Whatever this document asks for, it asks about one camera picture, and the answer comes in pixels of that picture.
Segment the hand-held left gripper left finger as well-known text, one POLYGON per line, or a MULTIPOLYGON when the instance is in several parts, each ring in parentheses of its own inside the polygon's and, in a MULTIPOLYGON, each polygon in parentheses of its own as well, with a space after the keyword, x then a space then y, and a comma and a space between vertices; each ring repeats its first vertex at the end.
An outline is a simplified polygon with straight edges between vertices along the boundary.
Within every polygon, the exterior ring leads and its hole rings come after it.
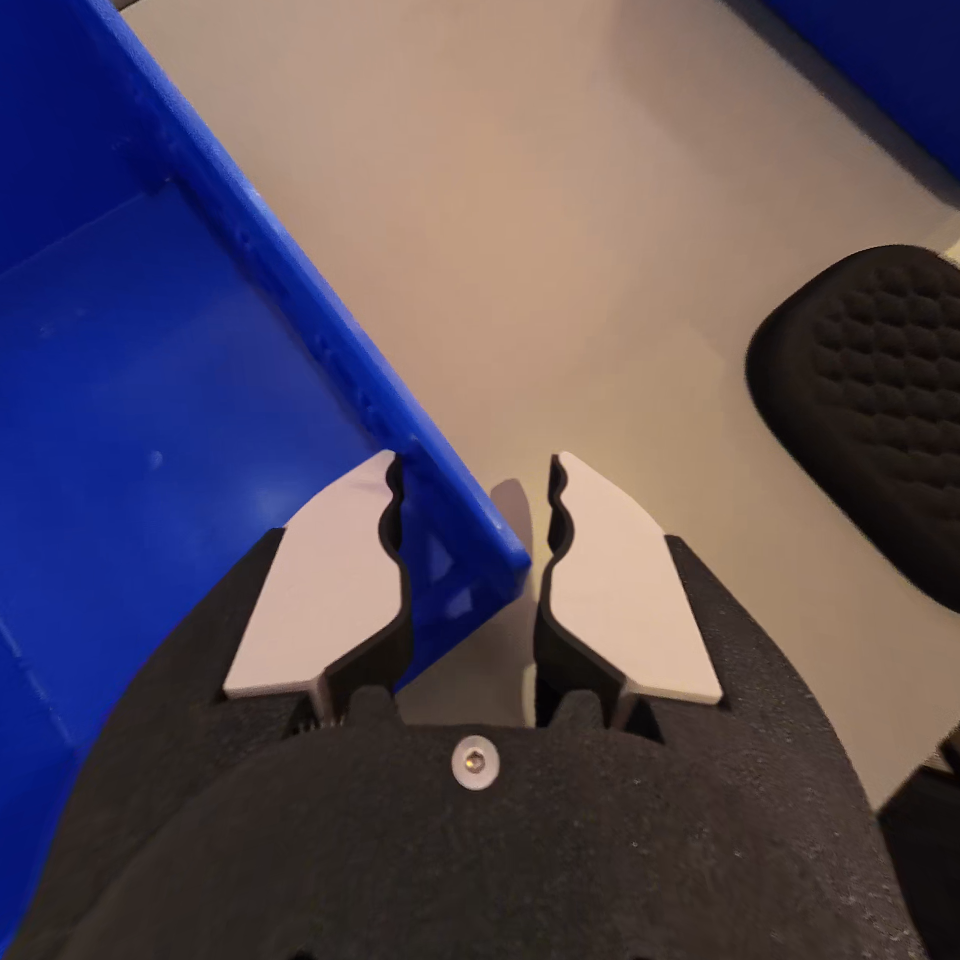
POLYGON ((403 499, 402 458, 382 450, 287 521, 225 675, 228 699, 305 695, 335 724, 357 690, 394 692, 414 654, 403 499))

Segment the black wrist rest pad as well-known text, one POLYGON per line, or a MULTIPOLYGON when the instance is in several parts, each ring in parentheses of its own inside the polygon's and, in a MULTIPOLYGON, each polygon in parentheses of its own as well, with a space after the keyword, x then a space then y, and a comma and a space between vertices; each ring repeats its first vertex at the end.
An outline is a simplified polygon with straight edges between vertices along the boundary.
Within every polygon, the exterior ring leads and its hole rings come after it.
POLYGON ((774 437, 916 589, 959 611, 959 270, 922 246, 859 250, 750 339, 774 437))

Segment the blue plastic bin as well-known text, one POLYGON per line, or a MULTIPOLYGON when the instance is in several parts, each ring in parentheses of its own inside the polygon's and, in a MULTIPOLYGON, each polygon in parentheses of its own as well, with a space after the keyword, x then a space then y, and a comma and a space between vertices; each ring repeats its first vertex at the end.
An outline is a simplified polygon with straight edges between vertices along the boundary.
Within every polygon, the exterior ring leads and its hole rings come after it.
POLYGON ((767 6, 958 178, 957 1, 770 1, 767 6))
POLYGON ((526 548, 114 4, 2 2, 3 953, 138 669, 380 450, 404 686, 521 596, 526 548))

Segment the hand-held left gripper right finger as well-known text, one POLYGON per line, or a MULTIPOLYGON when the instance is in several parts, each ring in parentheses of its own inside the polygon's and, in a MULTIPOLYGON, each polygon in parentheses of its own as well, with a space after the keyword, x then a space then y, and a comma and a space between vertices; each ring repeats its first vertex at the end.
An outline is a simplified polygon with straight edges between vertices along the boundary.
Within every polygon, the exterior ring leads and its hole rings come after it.
POLYGON ((649 700, 719 707, 722 685, 659 522, 571 452, 551 458, 548 501, 534 725, 578 690, 596 695, 607 728, 654 728, 649 700))

